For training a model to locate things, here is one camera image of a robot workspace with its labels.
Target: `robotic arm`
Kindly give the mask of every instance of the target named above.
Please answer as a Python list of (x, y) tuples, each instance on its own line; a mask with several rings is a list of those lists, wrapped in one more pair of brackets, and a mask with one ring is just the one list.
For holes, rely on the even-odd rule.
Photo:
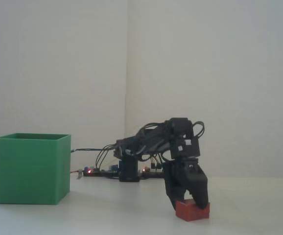
[[(193, 128), (202, 129), (194, 134)], [(175, 209), (176, 201), (183, 200), (186, 190), (193, 196), (196, 204), (204, 209), (208, 200), (208, 179), (198, 165), (200, 156), (198, 139), (204, 134), (205, 126), (198, 121), (192, 124), (187, 118), (171, 118), (163, 123), (149, 123), (132, 137), (118, 140), (114, 156), (121, 159), (123, 170), (120, 181), (139, 181), (138, 161), (147, 161), (158, 154), (164, 160), (166, 193)], [(170, 150), (172, 160), (164, 158), (163, 153)], [(150, 155), (146, 160), (143, 155)]]

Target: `black cable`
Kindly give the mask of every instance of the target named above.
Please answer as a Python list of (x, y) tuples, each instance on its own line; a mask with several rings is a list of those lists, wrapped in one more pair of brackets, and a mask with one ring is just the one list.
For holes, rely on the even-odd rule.
[(163, 156), (163, 153), (160, 153), (160, 156), (162, 157), (162, 159), (165, 161), (165, 162), (169, 162), (170, 160), (166, 159), (164, 156)]
[(109, 151), (106, 152), (106, 154), (104, 155), (103, 159), (101, 160), (100, 165), (99, 165), (99, 169), (100, 169), (100, 167), (101, 167), (101, 164), (102, 164), (103, 160), (106, 158), (106, 156), (107, 156), (108, 153), (109, 153)]
[(157, 155), (156, 156), (154, 155), (153, 158), (156, 160), (157, 164), (159, 164), (159, 161), (157, 159)]
[(158, 155), (159, 155), (159, 159), (160, 159), (160, 162), (161, 162), (161, 165), (163, 164), (163, 161), (162, 161), (162, 158), (161, 158), (161, 156), (160, 156), (160, 153), (158, 153)]
[(147, 158), (147, 159), (142, 159), (142, 158), (140, 158), (139, 161), (140, 161), (140, 162), (146, 162), (146, 161), (148, 161), (148, 160), (151, 159), (151, 158), (152, 158), (152, 156), (150, 156), (150, 157)]
[(195, 137), (200, 138), (205, 133), (205, 124), (202, 121), (197, 121), (192, 125), (192, 127), (194, 128), (195, 125), (202, 126), (200, 132), (197, 135), (195, 135)]
[(112, 148), (77, 148), (74, 149), (74, 151), (103, 151), (103, 150), (114, 150), (115, 146)]
[(96, 162), (95, 162), (96, 168), (98, 168), (98, 162), (100, 161), (102, 155), (104, 154), (104, 152), (106, 151), (106, 149), (107, 149), (108, 147), (110, 147), (110, 146), (114, 146), (114, 145), (113, 145), (113, 144), (106, 145), (106, 146), (103, 147), (103, 150), (101, 150), (101, 151), (99, 152), (99, 154), (98, 154), (98, 156), (97, 156), (97, 158), (96, 158)]

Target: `white table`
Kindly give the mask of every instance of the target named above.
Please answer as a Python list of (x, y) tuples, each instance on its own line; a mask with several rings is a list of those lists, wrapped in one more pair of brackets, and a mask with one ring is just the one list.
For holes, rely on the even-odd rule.
[(185, 222), (162, 179), (76, 177), (56, 206), (0, 205), (0, 235), (283, 235), (280, 178), (210, 178), (211, 218)]

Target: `red cube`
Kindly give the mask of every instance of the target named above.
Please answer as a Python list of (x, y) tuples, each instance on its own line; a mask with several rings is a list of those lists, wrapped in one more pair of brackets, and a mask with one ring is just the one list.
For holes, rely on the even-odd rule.
[(185, 220), (209, 219), (210, 203), (203, 210), (200, 209), (193, 199), (176, 202), (176, 216)]

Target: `green open box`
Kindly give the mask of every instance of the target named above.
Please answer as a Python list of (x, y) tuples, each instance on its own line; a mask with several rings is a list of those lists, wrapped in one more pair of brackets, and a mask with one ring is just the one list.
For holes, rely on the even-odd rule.
[(58, 204), (70, 191), (71, 135), (0, 137), (0, 204)]

